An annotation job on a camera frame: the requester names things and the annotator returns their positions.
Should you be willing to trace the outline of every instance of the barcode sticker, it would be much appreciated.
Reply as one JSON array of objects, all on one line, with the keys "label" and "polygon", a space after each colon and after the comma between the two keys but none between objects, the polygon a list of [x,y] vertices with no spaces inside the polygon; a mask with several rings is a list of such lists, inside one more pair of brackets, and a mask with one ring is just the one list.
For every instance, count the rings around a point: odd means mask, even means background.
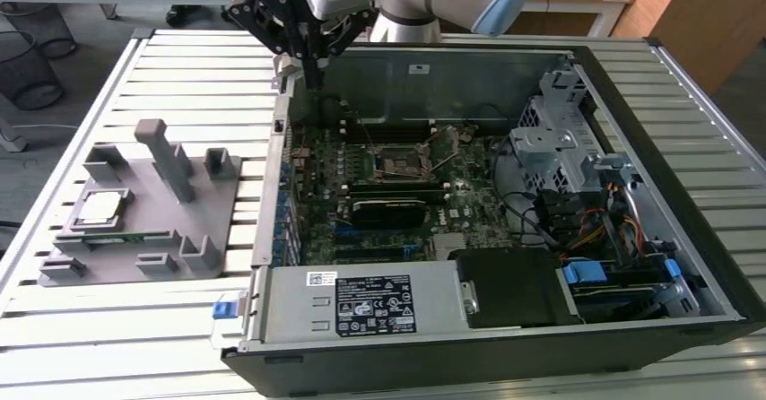
[{"label": "barcode sticker", "polygon": [[308,272],[307,273],[307,286],[332,286],[337,272]]}]

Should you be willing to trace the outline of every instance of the metal frame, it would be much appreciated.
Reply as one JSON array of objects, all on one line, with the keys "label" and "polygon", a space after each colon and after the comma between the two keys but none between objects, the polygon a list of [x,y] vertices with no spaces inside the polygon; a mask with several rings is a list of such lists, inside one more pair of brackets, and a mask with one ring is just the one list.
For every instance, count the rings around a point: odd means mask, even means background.
[{"label": "metal frame", "polygon": [[[591,47],[739,268],[760,295],[766,296],[762,277],[766,274],[766,237],[762,234],[766,228],[766,178],[758,165],[762,161],[752,160],[752,157],[760,158],[750,156],[747,146],[739,143],[744,140],[736,130],[726,130],[723,117],[710,107],[712,103],[703,94],[694,94],[692,83],[684,74],[674,71],[670,62],[638,39],[486,39],[444,35],[444,42],[508,41],[562,46],[579,43]],[[168,101],[161,105],[151,104],[161,97],[120,96],[125,86],[121,84],[117,88],[117,82],[149,82],[147,79],[151,78],[155,79],[151,82],[173,83],[157,86],[167,95],[179,87],[175,84],[179,82],[213,82],[215,78],[225,78],[233,83],[259,84],[271,79],[272,58],[241,31],[157,30],[139,54],[139,46],[144,43],[132,40],[121,55],[0,263],[0,348],[4,352],[0,353],[0,397],[4,400],[45,396],[261,398],[220,362],[208,335],[211,304],[224,291],[247,289],[249,285],[249,245],[256,230],[252,223],[260,208],[259,174],[267,144],[253,140],[245,130],[271,124],[267,112],[272,101],[249,95],[225,95],[219,98],[217,108],[203,101],[197,106],[184,107],[188,105],[185,96],[164,97],[179,99],[173,101],[175,109],[165,109],[163,106]],[[193,71],[179,71],[188,68]],[[135,109],[141,103],[143,109]],[[164,112],[171,129],[177,125],[173,132],[183,137],[192,151],[224,142],[232,153],[247,158],[233,215],[244,224],[235,225],[229,233],[227,277],[211,281],[41,291],[41,287],[29,284],[37,277],[40,263],[35,253],[48,247],[52,236],[48,227],[68,215],[69,208],[61,203],[73,201],[71,198],[80,190],[73,185],[85,174],[77,167],[80,148],[99,139],[105,143],[117,142],[128,153],[140,155],[125,143],[119,128],[133,124],[137,118],[153,115],[157,110]],[[604,117],[598,120],[606,123]],[[193,128],[209,125],[215,126],[207,127],[205,133],[192,132]],[[619,148],[616,137],[607,137]],[[215,347],[233,346],[241,333],[241,321],[224,320],[217,328],[223,343],[216,343]],[[355,395],[353,399],[535,396],[555,400],[571,396],[608,400],[614,396],[643,399],[680,393],[684,397],[750,399],[762,396],[764,370],[766,344],[756,333],[731,343],[688,350],[638,372],[369,393]]]}]

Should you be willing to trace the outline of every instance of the motherboard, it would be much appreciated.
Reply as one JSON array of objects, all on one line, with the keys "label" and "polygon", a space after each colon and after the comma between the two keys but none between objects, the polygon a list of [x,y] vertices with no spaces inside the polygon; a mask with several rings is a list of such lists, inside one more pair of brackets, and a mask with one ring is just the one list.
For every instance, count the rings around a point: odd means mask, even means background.
[{"label": "motherboard", "polygon": [[503,138],[470,124],[297,128],[301,265],[427,261],[514,246],[492,181]]}]

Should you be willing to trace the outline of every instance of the white label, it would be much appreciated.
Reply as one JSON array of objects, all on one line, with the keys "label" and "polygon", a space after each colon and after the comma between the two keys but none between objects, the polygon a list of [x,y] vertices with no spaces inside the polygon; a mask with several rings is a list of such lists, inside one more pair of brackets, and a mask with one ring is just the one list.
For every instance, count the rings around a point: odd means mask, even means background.
[{"label": "white label", "polygon": [[91,239],[87,243],[92,245],[109,245],[112,243],[124,243],[123,239]]},{"label": "white label", "polygon": [[410,65],[410,74],[428,74],[431,73],[431,66],[428,64]]},{"label": "white label", "polygon": [[307,273],[307,286],[332,286],[337,272],[308,272]]},{"label": "white label", "polygon": [[415,322],[414,317],[392,317],[391,322],[399,325],[412,324]]}]

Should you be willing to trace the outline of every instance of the floor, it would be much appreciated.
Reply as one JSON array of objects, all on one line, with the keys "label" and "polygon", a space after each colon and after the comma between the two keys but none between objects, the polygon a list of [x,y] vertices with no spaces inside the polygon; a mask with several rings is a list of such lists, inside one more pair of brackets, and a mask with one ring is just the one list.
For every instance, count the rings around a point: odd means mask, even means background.
[{"label": "floor", "polygon": [[[120,19],[107,21],[95,5],[61,5],[64,18],[79,43],[79,50],[52,62],[53,69],[67,90],[65,98],[51,108],[17,111],[0,98],[0,114],[12,125],[67,124],[77,125],[87,114],[111,68],[117,60],[133,28],[165,28],[167,7],[121,5]],[[231,30],[232,25],[219,16],[216,7],[199,10],[188,29]],[[0,30],[9,25],[0,21]],[[760,45],[735,75],[728,79],[714,101],[742,130],[744,136],[766,153],[766,134],[760,126],[766,121],[766,45]],[[73,130],[64,128],[25,128],[22,135],[29,142],[21,154],[0,150],[0,220],[22,221],[51,171],[64,152]],[[0,249],[6,248],[13,231],[0,228]]]}]

